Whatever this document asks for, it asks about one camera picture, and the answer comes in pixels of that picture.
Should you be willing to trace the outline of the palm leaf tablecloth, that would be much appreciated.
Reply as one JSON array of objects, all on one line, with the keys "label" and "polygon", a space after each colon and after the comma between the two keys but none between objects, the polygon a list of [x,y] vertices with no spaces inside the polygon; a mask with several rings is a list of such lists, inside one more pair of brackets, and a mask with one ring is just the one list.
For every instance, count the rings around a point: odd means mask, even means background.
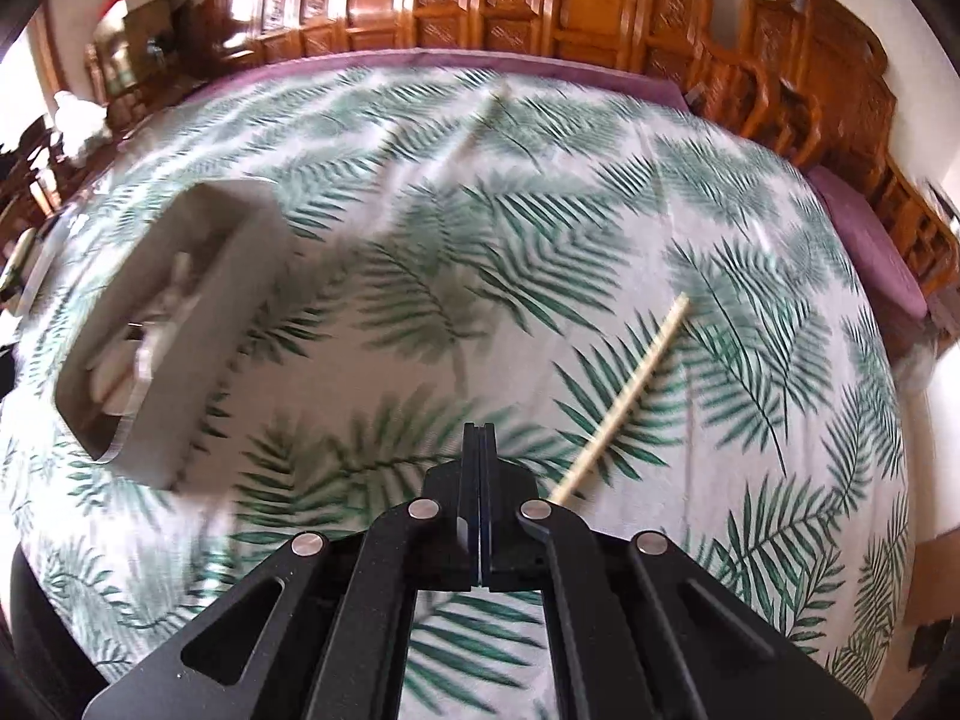
[{"label": "palm leaf tablecloth", "polygon": [[[53,403],[110,278],[179,193],[265,179],[288,268],[169,488],[88,454]],[[306,528],[420,491],[469,421],[562,481],[692,307],[574,504],[656,528],[857,695],[910,552],[895,387],[866,289],[793,166],[695,115],[466,68],[262,76],[143,132],[21,325],[2,496],[82,690],[121,679]]]}]

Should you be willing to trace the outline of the carved wooden sofa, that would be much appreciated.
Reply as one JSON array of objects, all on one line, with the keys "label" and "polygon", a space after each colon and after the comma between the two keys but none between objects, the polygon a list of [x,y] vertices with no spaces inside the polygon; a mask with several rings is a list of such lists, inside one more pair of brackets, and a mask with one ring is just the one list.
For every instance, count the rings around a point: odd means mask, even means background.
[{"label": "carved wooden sofa", "polygon": [[171,15],[160,2],[142,36],[86,46],[94,98],[124,124],[160,106],[186,71],[231,75],[391,49],[535,55],[662,78],[695,114],[745,138],[770,122],[779,98],[757,60],[711,39],[713,0],[202,0],[184,36]]}]

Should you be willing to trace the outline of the purple sofa cushion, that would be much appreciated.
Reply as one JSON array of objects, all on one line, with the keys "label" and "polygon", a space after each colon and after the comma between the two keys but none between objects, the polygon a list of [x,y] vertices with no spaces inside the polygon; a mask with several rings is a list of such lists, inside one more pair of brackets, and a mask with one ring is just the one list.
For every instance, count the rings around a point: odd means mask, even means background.
[{"label": "purple sofa cushion", "polygon": [[192,101],[205,101],[218,94],[244,88],[258,82],[285,80],[308,75],[313,71],[352,70],[352,68],[470,68],[491,70],[511,75],[535,76],[544,80],[576,83],[590,88],[605,89],[612,93],[626,94],[645,103],[672,107],[688,112],[685,96],[677,83],[664,78],[636,75],[630,71],[612,70],[598,65],[581,64],[562,59],[549,59],[539,55],[511,54],[511,52],[485,52],[467,49],[389,49],[340,52],[340,54],[301,57],[283,60],[278,64],[244,70],[235,75],[223,76],[206,83],[189,94]]}]

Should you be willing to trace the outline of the cream plastic ladle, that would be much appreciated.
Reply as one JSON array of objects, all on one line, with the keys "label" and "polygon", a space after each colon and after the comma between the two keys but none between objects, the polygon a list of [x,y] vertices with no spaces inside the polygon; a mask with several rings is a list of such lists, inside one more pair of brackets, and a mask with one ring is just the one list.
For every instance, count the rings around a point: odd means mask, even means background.
[{"label": "cream plastic ladle", "polygon": [[86,365],[88,392],[101,415],[132,416],[155,378],[181,323],[197,304],[190,252],[172,257],[166,286],[94,353]]}]

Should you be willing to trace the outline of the grey rectangular tray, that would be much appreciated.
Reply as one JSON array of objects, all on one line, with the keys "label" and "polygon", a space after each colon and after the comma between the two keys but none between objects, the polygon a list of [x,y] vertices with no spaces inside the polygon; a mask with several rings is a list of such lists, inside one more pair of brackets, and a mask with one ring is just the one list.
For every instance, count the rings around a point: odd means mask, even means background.
[{"label": "grey rectangular tray", "polygon": [[174,483],[291,247],[267,179],[201,182],[167,205],[94,303],[53,390],[89,460],[151,488]]}]

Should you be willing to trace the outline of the light bamboo chopstick long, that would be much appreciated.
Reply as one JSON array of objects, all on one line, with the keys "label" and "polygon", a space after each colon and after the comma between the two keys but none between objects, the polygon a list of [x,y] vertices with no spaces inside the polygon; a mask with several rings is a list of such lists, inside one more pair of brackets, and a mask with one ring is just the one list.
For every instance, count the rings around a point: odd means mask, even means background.
[{"label": "light bamboo chopstick long", "polygon": [[662,319],[658,333],[654,335],[651,344],[647,347],[640,364],[625,380],[620,392],[613,399],[612,405],[605,411],[605,415],[599,422],[599,426],[596,427],[596,431],[581,449],[576,460],[573,461],[573,465],[563,476],[562,481],[556,484],[551,491],[550,496],[548,496],[551,504],[565,505],[566,501],[573,496],[574,491],[581,486],[584,478],[594,470],[594,466],[607,452],[608,447],[617,437],[636,403],[640,401],[641,394],[646,390],[647,384],[658,369],[659,362],[667,355],[670,343],[677,335],[686,312],[688,312],[688,307],[690,307],[690,298],[685,293],[680,293],[672,302],[669,312]]}]

